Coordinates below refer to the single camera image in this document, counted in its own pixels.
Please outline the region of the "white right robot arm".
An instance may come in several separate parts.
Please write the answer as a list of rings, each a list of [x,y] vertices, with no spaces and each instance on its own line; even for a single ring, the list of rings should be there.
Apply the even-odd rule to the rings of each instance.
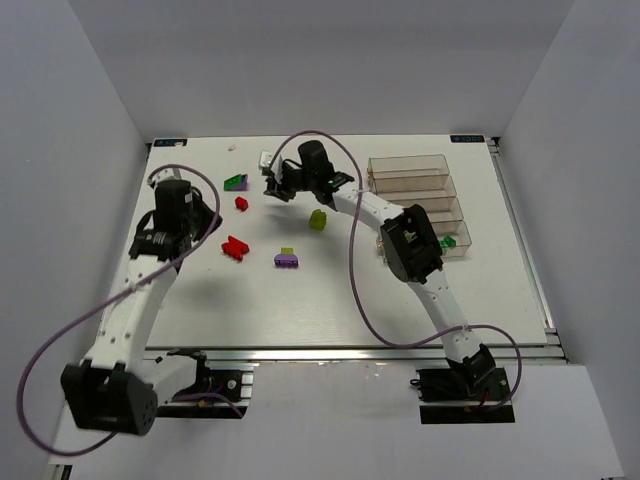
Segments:
[[[351,216],[353,227],[362,223],[376,230],[389,270],[415,293],[440,335],[449,368],[468,393],[480,390],[495,360],[472,332],[448,285],[443,251],[424,208],[401,207],[364,190],[362,175],[336,170],[317,140],[302,143],[298,154],[300,163],[261,154],[265,194],[288,202],[299,192],[310,192],[320,204]]]

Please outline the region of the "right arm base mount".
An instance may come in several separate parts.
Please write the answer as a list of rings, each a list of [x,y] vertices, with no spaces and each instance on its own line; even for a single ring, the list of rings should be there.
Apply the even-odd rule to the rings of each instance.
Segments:
[[[447,369],[422,369],[409,385],[417,392],[423,425],[512,424],[511,401],[499,405],[510,393],[506,372],[496,369],[476,390]]]

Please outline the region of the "small green lego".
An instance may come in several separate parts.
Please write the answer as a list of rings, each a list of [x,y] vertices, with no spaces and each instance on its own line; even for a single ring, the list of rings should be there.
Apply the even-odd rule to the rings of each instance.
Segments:
[[[453,247],[457,246],[456,240],[451,236],[445,236],[443,238],[443,242],[444,242],[445,246],[448,247],[448,248],[453,248]]]

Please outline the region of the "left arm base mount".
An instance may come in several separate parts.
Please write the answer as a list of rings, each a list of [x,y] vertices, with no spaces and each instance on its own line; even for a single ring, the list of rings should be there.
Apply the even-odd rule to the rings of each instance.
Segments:
[[[159,418],[238,420],[248,408],[253,371],[247,365],[178,348],[146,358],[143,366],[158,396]]]

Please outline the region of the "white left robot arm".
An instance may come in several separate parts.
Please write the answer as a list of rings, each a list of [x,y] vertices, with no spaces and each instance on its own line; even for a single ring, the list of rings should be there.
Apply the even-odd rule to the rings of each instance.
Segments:
[[[154,188],[155,208],[136,226],[124,287],[109,307],[97,338],[77,365],[67,365],[61,386],[80,429],[142,436],[158,410],[195,385],[202,360],[171,353],[155,362],[145,348],[162,302],[174,284],[180,256],[203,238],[214,218],[201,192],[183,179],[166,179]]]

